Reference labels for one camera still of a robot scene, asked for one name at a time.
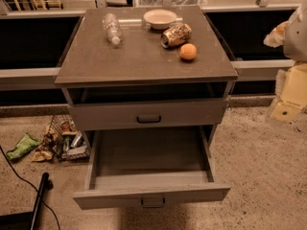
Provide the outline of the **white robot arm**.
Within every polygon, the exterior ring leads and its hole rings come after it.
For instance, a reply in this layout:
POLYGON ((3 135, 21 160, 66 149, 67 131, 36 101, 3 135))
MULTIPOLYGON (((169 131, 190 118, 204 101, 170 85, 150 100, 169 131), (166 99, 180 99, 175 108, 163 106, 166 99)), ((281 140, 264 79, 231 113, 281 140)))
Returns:
POLYGON ((284 55, 295 62, 289 70, 277 72, 269 111, 270 118, 290 123, 307 106, 307 2, 267 34, 263 43, 282 46, 284 55))

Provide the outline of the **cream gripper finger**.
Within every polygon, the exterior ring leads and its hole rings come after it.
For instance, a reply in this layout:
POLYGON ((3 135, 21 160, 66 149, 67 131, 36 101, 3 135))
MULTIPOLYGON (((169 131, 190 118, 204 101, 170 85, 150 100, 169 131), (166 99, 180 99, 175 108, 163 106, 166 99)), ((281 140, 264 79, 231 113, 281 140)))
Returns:
POLYGON ((269 47, 279 47, 284 44, 285 31, 288 22, 284 21, 277 25, 269 34, 266 35, 263 43, 269 47))

